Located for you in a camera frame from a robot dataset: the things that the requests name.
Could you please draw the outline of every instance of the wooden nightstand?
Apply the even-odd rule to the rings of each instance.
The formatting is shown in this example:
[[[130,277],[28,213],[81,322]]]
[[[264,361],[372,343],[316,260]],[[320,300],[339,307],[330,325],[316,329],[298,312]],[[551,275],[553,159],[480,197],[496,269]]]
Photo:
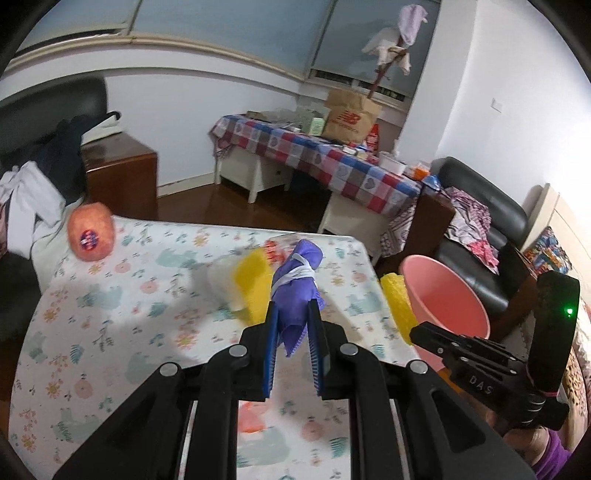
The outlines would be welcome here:
[[[88,194],[114,215],[157,220],[158,154],[126,133],[82,147]]]

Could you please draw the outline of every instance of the white wall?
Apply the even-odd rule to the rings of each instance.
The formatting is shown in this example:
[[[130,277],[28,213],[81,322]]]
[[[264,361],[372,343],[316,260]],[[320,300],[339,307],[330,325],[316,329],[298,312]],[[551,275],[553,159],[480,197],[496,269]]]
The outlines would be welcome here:
[[[158,152],[160,185],[213,172],[209,131],[220,117],[296,105],[293,94],[215,75],[125,70],[105,78],[124,130]]]
[[[441,2],[427,61],[400,133],[400,157],[409,164],[431,162],[436,157],[464,75],[476,3],[476,0]]]
[[[502,113],[491,108],[493,98]],[[591,85],[527,1],[478,0],[465,77],[437,150],[445,155],[520,203],[532,187],[550,182],[591,220]]]

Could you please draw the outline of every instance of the floral bedsheet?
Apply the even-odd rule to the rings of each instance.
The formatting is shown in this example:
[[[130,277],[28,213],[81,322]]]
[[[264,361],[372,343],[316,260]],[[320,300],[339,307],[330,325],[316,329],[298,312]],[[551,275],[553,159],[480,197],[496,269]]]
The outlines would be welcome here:
[[[38,480],[50,479],[160,364],[204,363],[239,340],[245,325],[212,294],[207,266],[284,233],[119,217],[115,225],[116,246],[103,261],[62,260],[23,344],[9,440]],[[417,358],[398,334],[363,245],[305,237],[324,252],[323,319],[381,359]],[[277,356],[271,398],[239,408],[238,478],[347,479],[347,402],[316,396],[306,343],[290,359]]]

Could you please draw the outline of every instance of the white container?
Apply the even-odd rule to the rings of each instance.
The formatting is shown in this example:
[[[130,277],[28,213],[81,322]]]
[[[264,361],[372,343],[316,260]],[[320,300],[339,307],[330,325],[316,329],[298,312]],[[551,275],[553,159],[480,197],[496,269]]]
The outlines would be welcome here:
[[[379,153],[379,166],[395,175],[402,175],[406,168],[404,163],[394,160],[393,156],[388,152]]]

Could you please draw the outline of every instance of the yellow sponge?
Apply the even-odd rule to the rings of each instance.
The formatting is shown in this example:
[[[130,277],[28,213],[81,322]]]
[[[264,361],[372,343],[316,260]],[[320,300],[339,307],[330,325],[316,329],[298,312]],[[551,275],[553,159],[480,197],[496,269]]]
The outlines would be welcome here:
[[[234,282],[242,295],[246,320],[250,325],[265,321],[271,300],[273,270],[267,263],[265,251],[257,248],[240,261],[234,271]]]
[[[389,273],[380,279],[384,296],[388,301],[388,306],[394,317],[394,322],[398,326],[400,335],[409,345],[413,343],[410,340],[410,330],[418,325],[417,318],[414,316],[410,307],[410,300],[404,284],[404,277]]]

